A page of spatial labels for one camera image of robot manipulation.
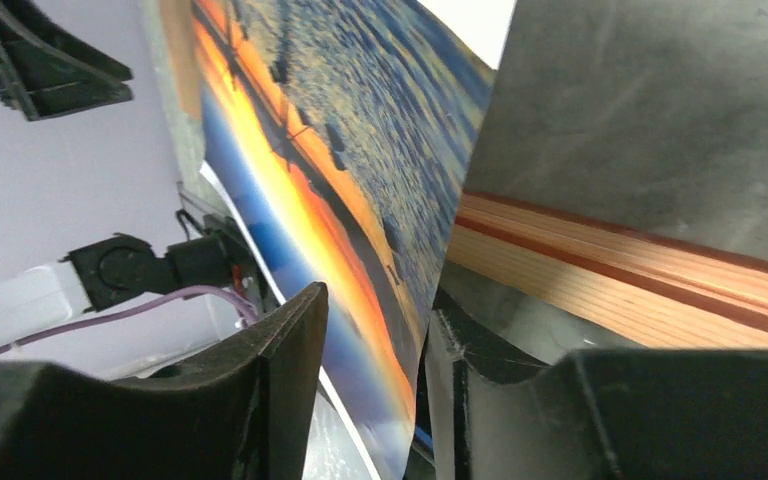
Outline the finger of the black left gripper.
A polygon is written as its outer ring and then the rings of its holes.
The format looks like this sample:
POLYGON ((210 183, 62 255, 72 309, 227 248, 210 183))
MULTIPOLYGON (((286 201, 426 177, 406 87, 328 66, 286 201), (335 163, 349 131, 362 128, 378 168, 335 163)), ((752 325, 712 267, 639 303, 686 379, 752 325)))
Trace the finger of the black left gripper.
POLYGON ((0 101, 28 121, 131 101, 131 69, 54 23, 33 1, 0 1, 0 101))

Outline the sunset landscape photo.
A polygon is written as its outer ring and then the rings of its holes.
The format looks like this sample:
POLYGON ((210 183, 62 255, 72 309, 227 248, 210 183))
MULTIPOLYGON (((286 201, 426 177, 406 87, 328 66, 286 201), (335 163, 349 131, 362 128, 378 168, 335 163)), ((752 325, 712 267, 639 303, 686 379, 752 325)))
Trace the sunset landscape photo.
POLYGON ((185 185, 284 302, 328 289, 306 473, 399 479, 494 70, 422 1, 150 1, 185 185))

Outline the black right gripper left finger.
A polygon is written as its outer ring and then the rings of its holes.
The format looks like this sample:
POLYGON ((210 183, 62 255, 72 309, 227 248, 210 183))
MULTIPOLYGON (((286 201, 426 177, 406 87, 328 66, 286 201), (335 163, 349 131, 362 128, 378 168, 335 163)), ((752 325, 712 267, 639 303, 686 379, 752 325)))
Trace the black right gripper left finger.
POLYGON ((169 376, 0 362, 0 479, 298 479, 327 319, 314 282, 169 376))

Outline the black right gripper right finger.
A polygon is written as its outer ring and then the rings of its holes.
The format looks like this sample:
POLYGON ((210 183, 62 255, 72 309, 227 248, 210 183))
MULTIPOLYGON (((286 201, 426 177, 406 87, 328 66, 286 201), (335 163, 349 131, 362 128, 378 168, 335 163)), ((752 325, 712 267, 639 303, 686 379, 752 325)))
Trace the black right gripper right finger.
POLYGON ((435 298, 441 479, 768 479, 768 350, 575 350, 548 365, 435 298))

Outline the orange wooden picture frame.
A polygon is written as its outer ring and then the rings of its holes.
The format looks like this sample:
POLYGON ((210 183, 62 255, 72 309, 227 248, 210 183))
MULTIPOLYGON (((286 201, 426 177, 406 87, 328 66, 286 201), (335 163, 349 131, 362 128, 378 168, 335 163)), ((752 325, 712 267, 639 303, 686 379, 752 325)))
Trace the orange wooden picture frame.
POLYGON ((768 348, 768 262, 486 193, 450 262, 656 348, 768 348))

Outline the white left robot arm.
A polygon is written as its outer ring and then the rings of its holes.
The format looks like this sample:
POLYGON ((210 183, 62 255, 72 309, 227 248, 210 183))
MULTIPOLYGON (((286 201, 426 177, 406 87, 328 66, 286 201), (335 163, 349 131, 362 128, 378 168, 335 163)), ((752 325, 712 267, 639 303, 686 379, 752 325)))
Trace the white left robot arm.
MULTIPOLYGON (((133 97, 121 62, 54 23, 31 1, 0 1, 0 101, 29 121, 75 114, 133 97)), ((198 237, 157 256, 144 240, 115 234, 0 283, 0 355, 70 330, 138 313, 132 300, 161 306, 213 295, 230 303, 241 327, 260 318, 244 293, 253 263, 237 228, 215 216, 198 237)))

